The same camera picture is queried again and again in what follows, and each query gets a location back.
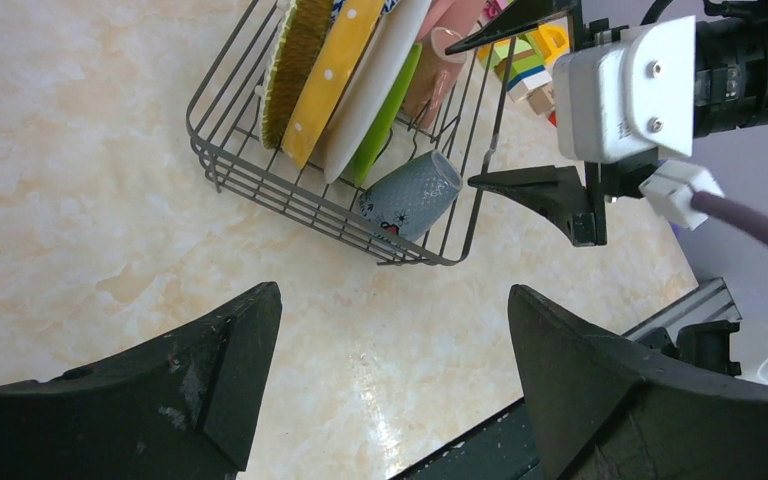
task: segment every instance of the table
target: table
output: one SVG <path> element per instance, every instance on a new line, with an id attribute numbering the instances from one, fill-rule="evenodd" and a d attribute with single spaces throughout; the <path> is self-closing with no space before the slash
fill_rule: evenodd
<path id="1" fill-rule="evenodd" d="M 246 2 L 0 2 L 0 384 L 47 380 L 265 280 L 284 315 L 246 478 L 385 478 L 521 396 L 505 315 L 528 284 L 614 332 L 696 286 L 645 202 L 574 249 L 486 196 L 472 255 L 368 256 L 234 195 L 184 110 Z M 569 164 L 511 105 L 494 167 Z"/>

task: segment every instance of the cable connector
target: cable connector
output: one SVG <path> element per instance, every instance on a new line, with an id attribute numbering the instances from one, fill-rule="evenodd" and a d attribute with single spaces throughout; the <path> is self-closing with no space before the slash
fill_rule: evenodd
<path id="1" fill-rule="evenodd" d="M 652 205 L 655 213 L 675 225 L 694 230 L 708 219 L 708 215 L 690 207 L 696 192 L 708 192 L 724 197 L 725 194 L 707 168 L 680 160 L 668 160 L 655 173 L 640 184 L 640 192 Z"/>

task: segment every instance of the black wire rack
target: black wire rack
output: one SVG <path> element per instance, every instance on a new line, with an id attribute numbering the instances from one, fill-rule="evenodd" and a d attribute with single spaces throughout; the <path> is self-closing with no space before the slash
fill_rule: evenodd
<path id="1" fill-rule="evenodd" d="M 451 266 L 465 260 L 482 192 L 464 188 L 449 211 L 414 243 L 354 211 L 363 188 L 342 177 L 328 185 L 320 161 L 314 159 L 299 170 L 284 153 L 262 146 L 257 134 L 260 97 L 256 87 L 263 81 L 282 15 L 276 0 L 252 0 L 187 107 L 190 143 L 205 178 L 217 192 L 234 192 L 372 255 L 379 265 Z M 446 155 L 465 179 L 487 172 L 506 94 L 502 84 L 487 81 L 490 69 L 478 63 L 473 54 L 430 131 L 417 128 L 409 119 L 398 119 L 368 183 L 432 149 Z"/>

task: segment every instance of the gray mug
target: gray mug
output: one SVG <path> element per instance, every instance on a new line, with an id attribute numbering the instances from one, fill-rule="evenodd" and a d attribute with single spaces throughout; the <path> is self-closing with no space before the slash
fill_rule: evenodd
<path id="1" fill-rule="evenodd" d="M 358 199 L 358 212 L 412 242 L 434 226 L 461 191 L 458 170 L 433 150 L 390 172 Z"/>

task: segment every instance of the yellow plate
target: yellow plate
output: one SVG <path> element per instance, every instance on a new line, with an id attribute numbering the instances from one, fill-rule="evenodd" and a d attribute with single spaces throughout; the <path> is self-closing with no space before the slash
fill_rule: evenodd
<path id="1" fill-rule="evenodd" d="M 305 82 L 281 148 L 302 168 L 360 61 L 385 0 L 348 0 Z"/>

